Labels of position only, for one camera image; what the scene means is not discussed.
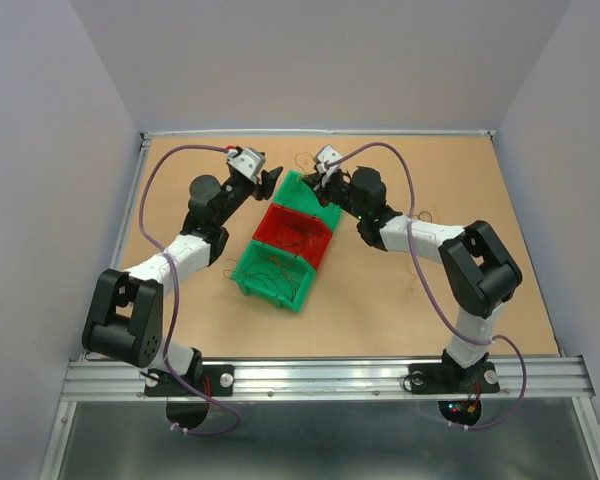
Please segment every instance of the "green plastic bin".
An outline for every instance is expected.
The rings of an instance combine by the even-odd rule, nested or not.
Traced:
[[[262,297],[278,308],[299,312],[316,276],[302,257],[251,241],[231,280],[245,295]]]
[[[321,206],[311,188],[302,181],[302,173],[293,170],[287,173],[284,182],[273,197],[273,203],[313,215],[322,220],[332,232],[338,226],[342,215],[342,209],[334,204]]]

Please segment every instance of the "metal frame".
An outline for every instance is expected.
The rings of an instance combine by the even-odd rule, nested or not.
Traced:
[[[233,396],[226,402],[447,400],[466,395],[413,395],[401,386],[414,362],[439,362],[435,358],[352,359],[205,359],[205,365],[235,367]],[[516,398],[522,376],[517,357],[492,358],[501,392],[483,398]],[[580,358],[530,357],[527,397],[591,397],[593,388]],[[164,402],[145,397],[145,378],[137,368],[114,361],[72,362],[60,396],[66,402]],[[197,397],[189,401],[202,401]]]
[[[600,424],[588,398],[574,398],[573,406],[578,416],[589,455],[596,475],[600,478]]]
[[[152,138],[229,135],[463,135],[492,138],[493,131],[433,130],[195,130],[155,132],[143,135],[138,164],[127,200],[120,233],[111,259],[119,265],[129,233],[129,225]],[[485,398],[515,398],[519,394],[521,373],[516,357],[492,357],[499,374],[502,391]],[[413,362],[436,362],[433,358],[330,358],[330,359],[209,359],[207,363],[231,363],[236,367],[232,402],[271,401],[352,401],[352,400],[437,400],[438,396],[415,396],[402,389],[400,378]],[[536,356],[526,358],[529,383],[528,397],[573,398],[595,471],[600,478],[600,425],[590,397],[594,391],[581,358]],[[70,438],[71,425],[78,402],[144,402],[165,399],[147,398],[143,394],[144,378],[129,365],[86,354],[67,367],[60,403],[40,478],[56,479]]]
[[[187,138],[187,137],[227,137],[227,136],[328,136],[328,135],[390,135],[390,136],[462,136],[462,137],[492,137],[495,130],[408,130],[408,129],[318,129],[318,128],[221,128],[207,130],[183,130],[178,132],[149,132],[144,139],[153,138]]]

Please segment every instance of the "black joint bracket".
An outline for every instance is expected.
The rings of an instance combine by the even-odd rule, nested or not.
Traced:
[[[233,379],[235,367],[230,364],[203,365],[200,352],[194,350],[194,358],[189,371],[182,378],[196,390],[213,397],[231,397],[233,381],[223,385],[220,377],[228,374]],[[170,374],[160,370],[149,370],[148,374],[156,380],[156,385],[146,386],[144,394],[147,397],[190,397],[192,394],[176,381]]]
[[[260,183],[256,186],[255,191],[253,192],[253,197],[256,200],[269,200],[271,195],[273,195],[273,191],[276,188],[276,182],[278,181],[278,177],[282,173],[282,167],[277,167],[267,172],[266,170],[262,170],[260,173]]]
[[[453,296],[471,315],[489,317],[522,283],[520,268],[487,222],[472,223],[438,250]]]
[[[129,304],[130,316],[118,312]],[[138,368],[148,366],[162,342],[162,304],[162,284],[105,270],[96,283],[82,346]]]
[[[414,395],[468,394],[478,383],[483,393],[498,393],[496,369],[488,362],[489,354],[468,368],[458,365],[446,351],[440,363],[409,364],[409,374],[403,379],[405,390]]]

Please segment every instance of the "robotic arm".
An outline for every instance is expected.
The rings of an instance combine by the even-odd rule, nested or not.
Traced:
[[[409,390],[459,393],[478,381],[484,382],[484,392],[499,391],[497,381],[484,379],[494,368],[487,363],[488,348],[493,327],[522,282],[522,273],[494,230],[483,221],[467,227],[437,225],[395,211],[387,205],[387,188],[378,171],[359,167],[349,176],[333,165],[340,158],[332,147],[325,147],[315,158],[315,173],[304,177],[320,203],[334,203],[356,217],[362,239],[380,250],[409,252],[410,223],[414,253],[442,263],[459,304],[455,327],[459,335],[451,339],[440,364],[410,366]]]
[[[184,282],[211,265],[224,250],[229,233],[224,222],[250,196],[269,199],[282,172],[263,170],[265,157],[252,148],[228,147],[229,178],[222,184],[211,175],[195,178],[189,187],[189,211],[182,230],[165,248]],[[164,364],[163,299],[173,291],[169,264],[162,253],[121,272],[103,272],[96,283],[82,334],[85,349],[141,369],[168,371]],[[132,306],[130,316],[122,309]],[[200,382],[199,351],[171,342],[169,362],[192,385]]]

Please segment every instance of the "wire inside bin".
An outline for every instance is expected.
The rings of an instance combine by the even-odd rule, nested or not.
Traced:
[[[280,295],[284,296],[290,302],[296,299],[298,289],[300,288],[301,274],[292,268],[292,262],[283,262],[279,257],[274,255],[258,257],[245,266],[241,266],[237,260],[232,258],[227,261],[234,262],[236,266],[234,269],[223,270],[222,274],[225,278],[229,280],[248,278],[262,284],[266,290],[279,292]]]
[[[274,239],[276,246],[295,255],[311,248],[315,243],[315,237],[310,232],[291,224],[280,225]]]

